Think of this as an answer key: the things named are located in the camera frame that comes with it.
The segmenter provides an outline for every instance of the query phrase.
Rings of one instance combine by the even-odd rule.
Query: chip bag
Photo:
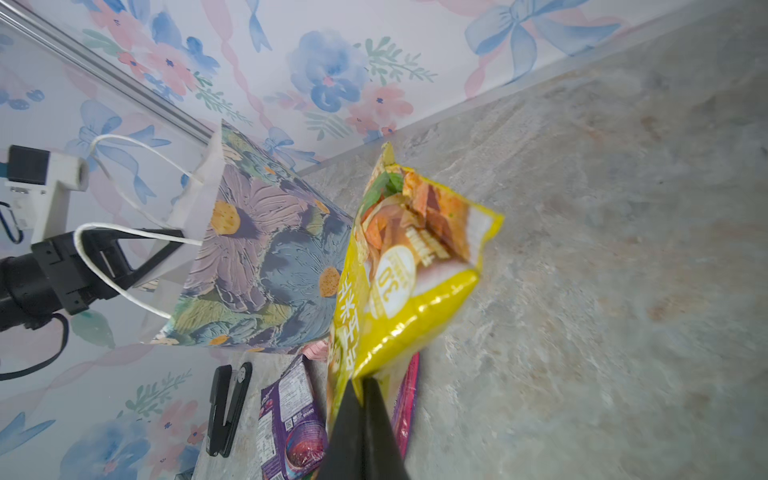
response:
[[[353,379],[374,375],[392,411],[411,355],[448,325],[480,278],[482,249],[504,218],[395,162],[385,144],[373,169],[336,298],[328,425]]]

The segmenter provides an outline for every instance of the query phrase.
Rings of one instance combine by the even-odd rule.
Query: leafy branch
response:
[[[307,118],[307,130],[317,130],[317,140],[321,141],[326,137],[326,133],[330,134],[334,138],[344,138],[352,133],[352,128],[349,128],[344,123],[344,120],[336,114],[319,114],[311,111],[305,111],[304,116]]]
[[[150,413],[162,413],[163,410],[159,409],[159,405],[163,405],[166,401],[171,399],[170,392],[172,390],[178,390],[179,385],[186,382],[188,378],[192,376],[192,369],[187,370],[186,373],[176,375],[173,377],[170,372],[168,376],[161,380],[161,388],[157,388],[157,382],[153,384],[147,384],[146,386],[140,385],[136,389],[136,399],[125,402],[125,407],[129,410],[133,410],[138,415],[148,417]]]
[[[230,120],[239,120],[249,125],[253,125],[253,122],[244,117],[239,111],[232,110],[232,102],[228,102],[224,99],[224,92],[214,92],[210,87],[214,86],[214,83],[207,78],[200,75],[199,71],[194,72],[194,77],[197,82],[200,83],[200,88],[197,89],[197,94],[194,96],[198,100],[205,102],[205,106],[208,110],[217,111],[223,113],[230,118]]]
[[[87,38],[83,40],[83,45],[85,45],[88,48],[101,48],[104,50],[104,53],[107,55],[110,55],[112,57],[117,57],[121,53],[123,53],[125,50],[120,48],[120,45],[114,43],[114,41],[109,38],[106,35],[102,35],[101,33],[94,31],[94,30],[88,30],[87,28],[83,30],[83,33],[87,35]]]
[[[402,54],[402,48],[397,48],[396,43],[389,43],[390,37],[384,37],[379,41],[379,45],[374,48],[373,40],[368,38],[366,40],[366,51],[368,52],[368,72],[372,78],[378,77],[382,82],[382,85],[386,85],[387,78],[391,81],[402,81],[402,76],[408,74],[409,80],[427,80],[434,83],[432,77],[437,74],[430,72],[426,68],[419,67],[419,63],[416,61],[422,54],[416,55],[406,54],[402,60],[400,55]],[[360,48],[362,44],[354,44],[355,48]]]

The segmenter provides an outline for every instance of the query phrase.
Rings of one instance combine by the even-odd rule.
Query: black stapler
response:
[[[227,420],[224,421],[224,411],[227,409],[227,393],[230,390],[232,378],[232,366],[224,365],[216,369],[214,384],[210,389],[210,414],[208,416],[208,442],[206,452],[215,457],[221,454],[230,456],[232,444],[235,439],[237,423],[240,421],[240,413],[245,405],[245,397],[248,393],[248,383],[253,372],[253,365],[245,362],[237,371],[235,390],[232,392],[230,408],[227,412]]]

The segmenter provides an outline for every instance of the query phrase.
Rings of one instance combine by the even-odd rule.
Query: white circular label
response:
[[[384,313],[388,318],[394,317],[408,302],[416,283],[416,263],[411,250],[402,245],[387,250],[379,261],[374,281]]]

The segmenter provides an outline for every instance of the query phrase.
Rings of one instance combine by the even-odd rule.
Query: pink and purple package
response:
[[[263,480],[296,480],[320,466],[328,435],[306,373],[297,356],[280,380],[261,391],[257,447]]]

